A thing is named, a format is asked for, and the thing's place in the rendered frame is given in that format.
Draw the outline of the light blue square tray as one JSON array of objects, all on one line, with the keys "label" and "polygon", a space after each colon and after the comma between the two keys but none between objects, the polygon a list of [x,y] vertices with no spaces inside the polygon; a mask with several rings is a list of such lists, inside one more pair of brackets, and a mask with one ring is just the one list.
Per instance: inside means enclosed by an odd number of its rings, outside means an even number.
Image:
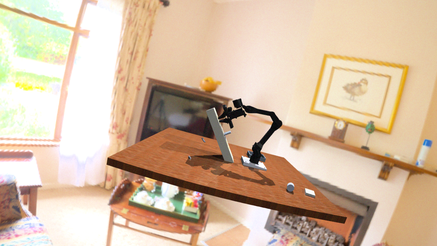
[{"label": "light blue square tray", "polygon": [[[253,152],[252,151],[248,151],[247,150],[247,156],[250,158],[250,156],[252,156],[252,154],[253,154]],[[260,157],[260,161],[266,161],[266,158],[265,158],[265,156],[263,155],[263,154],[261,154],[261,157]]]}]

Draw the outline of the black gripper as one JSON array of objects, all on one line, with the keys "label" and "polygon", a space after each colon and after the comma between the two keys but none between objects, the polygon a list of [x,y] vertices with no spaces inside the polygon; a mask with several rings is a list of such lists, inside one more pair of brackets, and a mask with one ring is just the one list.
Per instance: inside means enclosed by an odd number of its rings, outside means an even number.
[{"label": "black gripper", "polygon": [[220,122],[227,123],[230,125],[230,128],[233,128],[234,125],[232,124],[231,119],[238,117],[236,110],[228,112],[226,105],[223,105],[223,109],[224,109],[223,114],[218,119],[222,119],[225,118],[225,116],[227,116],[227,118],[220,120]]}]

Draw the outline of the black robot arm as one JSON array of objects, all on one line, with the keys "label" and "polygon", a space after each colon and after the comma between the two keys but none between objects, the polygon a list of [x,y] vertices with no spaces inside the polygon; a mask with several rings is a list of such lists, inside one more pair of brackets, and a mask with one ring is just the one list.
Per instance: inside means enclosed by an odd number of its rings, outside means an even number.
[{"label": "black robot arm", "polygon": [[[250,156],[250,162],[254,163],[254,164],[258,164],[260,157],[261,157],[261,149],[264,145],[264,143],[270,138],[270,136],[276,131],[278,130],[281,126],[282,126],[282,121],[279,120],[279,118],[275,115],[274,112],[272,111],[267,111],[267,110],[262,110],[262,109],[257,109],[255,107],[252,106],[245,106],[242,104],[242,99],[236,99],[233,100],[234,103],[234,107],[235,108],[240,108],[236,110],[236,113],[238,115],[238,117],[243,116],[246,117],[246,113],[258,113],[258,114],[264,114],[264,115],[268,115],[271,117],[273,123],[271,125],[271,128],[268,130],[268,132],[263,136],[263,138],[259,141],[259,142],[255,142],[255,144],[252,145],[252,151],[253,154],[252,156]],[[244,108],[245,110],[242,110],[242,108]],[[259,164],[258,164],[259,165]]]}]

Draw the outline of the grey cylinder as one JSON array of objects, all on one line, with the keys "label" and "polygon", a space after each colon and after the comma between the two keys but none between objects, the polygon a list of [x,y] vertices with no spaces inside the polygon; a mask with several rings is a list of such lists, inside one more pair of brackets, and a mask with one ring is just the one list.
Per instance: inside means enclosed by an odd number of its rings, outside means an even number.
[{"label": "grey cylinder", "polygon": [[293,191],[294,190],[294,184],[293,183],[288,183],[287,184],[287,190],[288,191]]}]

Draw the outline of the white service panel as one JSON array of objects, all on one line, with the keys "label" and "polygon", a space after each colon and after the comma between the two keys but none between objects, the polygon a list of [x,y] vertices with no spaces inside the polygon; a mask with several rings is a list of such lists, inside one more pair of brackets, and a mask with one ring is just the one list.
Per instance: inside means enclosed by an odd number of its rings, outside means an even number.
[{"label": "white service panel", "polygon": [[209,121],[212,125],[214,135],[217,139],[217,143],[220,147],[224,160],[234,163],[233,155],[231,154],[231,150],[228,146],[227,140],[225,140],[224,131],[221,126],[221,123],[219,122],[220,119],[218,119],[215,108],[211,108],[207,110],[206,113],[209,117]]}]

